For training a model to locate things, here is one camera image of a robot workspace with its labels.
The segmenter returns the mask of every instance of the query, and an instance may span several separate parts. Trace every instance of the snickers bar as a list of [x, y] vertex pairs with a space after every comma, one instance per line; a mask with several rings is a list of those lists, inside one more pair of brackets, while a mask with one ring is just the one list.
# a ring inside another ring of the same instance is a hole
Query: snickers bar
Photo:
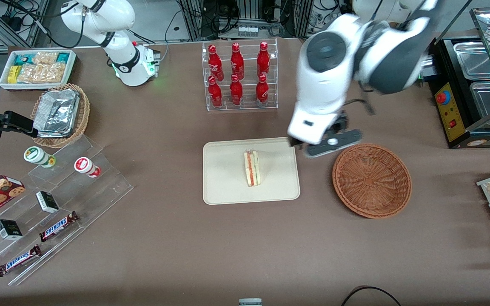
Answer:
[[78, 220], [79, 217], [75, 211], [72, 211], [69, 215], [66, 215], [65, 218], [58, 221], [55, 225], [52, 225], [49, 229], [39, 234], [41, 237], [41, 242], [47, 241], [50, 237], [58, 234], [61, 230], [63, 230], [66, 226], [72, 224], [74, 221]]
[[13, 259], [12, 261], [8, 262], [6, 265], [1, 265], [0, 266], [0, 277], [6, 275], [10, 270], [16, 268], [19, 265], [24, 264], [26, 261], [29, 261], [30, 259], [36, 257], [36, 256], [41, 256], [41, 249], [39, 246], [36, 244], [31, 250], [25, 252], [24, 254], [18, 256], [17, 258]]

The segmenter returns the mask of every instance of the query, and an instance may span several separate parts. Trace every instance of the wicker basket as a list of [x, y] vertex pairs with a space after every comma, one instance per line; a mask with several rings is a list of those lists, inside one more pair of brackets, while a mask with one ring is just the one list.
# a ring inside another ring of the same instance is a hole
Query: wicker basket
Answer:
[[334, 163], [332, 182], [349, 209], [373, 219], [396, 215], [412, 194], [406, 165], [388, 149], [374, 144], [343, 151]]
[[[79, 109], [77, 110], [74, 133], [68, 138], [33, 138], [33, 141], [36, 144], [43, 147], [52, 147], [54, 149], [59, 149], [61, 147], [64, 147], [64, 145], [68, 145], [78, 140], [80, 135], [82, 135], [86, 130], [86, 126], [88, 124], [88, 116], [90, 115], [90, 102], [88, 101], [88, 97], [85, 95], [84, 91], [74, 84], [66, 84], [63, 86], [54, 87], [49, 89], [48, 91], [63, 91], [65, 89], [73, 89], [74, 91], [78, 91], [78, 93], [80, 93]], [[33, 107], [33, 112], [30, 116], [31, 119], [35, 118], [35, 114], [37, 114], [37, 107], [39, 107], [40, 101], [41, 97], [37, 99], [37, 103], [35, 103], [35, 106]]]

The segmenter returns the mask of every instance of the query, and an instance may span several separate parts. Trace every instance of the beige tray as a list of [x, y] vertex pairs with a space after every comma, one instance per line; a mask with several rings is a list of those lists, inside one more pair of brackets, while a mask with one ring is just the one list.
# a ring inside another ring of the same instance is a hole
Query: beige tray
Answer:
[[[258, 152], [261, 184], [247, 186], [243, 153]], [[294, 148], [285, 137], [210, 142], [204, 146], [204, 202], [209, 205], [294, 200], [300, 182]]]

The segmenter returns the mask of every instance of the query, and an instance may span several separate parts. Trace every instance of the aluminum foil container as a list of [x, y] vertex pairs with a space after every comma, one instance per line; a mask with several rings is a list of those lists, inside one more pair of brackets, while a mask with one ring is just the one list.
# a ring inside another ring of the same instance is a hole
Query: aluminum foil container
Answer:
[[67, 138], [73, 134], [80, 93], [65, 89], [43, 94], [33, 120], [41, 138]]

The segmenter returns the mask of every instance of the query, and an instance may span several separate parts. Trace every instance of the red switch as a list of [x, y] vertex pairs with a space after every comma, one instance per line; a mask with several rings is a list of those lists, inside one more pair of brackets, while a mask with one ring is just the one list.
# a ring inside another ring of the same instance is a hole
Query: red switch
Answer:
[[445, 93], [439, 93], [437, 96], [436, 96], [436, 102], [440, 103], [440, 104], [443, 104], [445, 102], [445, 100], [447, 99], [447, 96], [445, 95]]

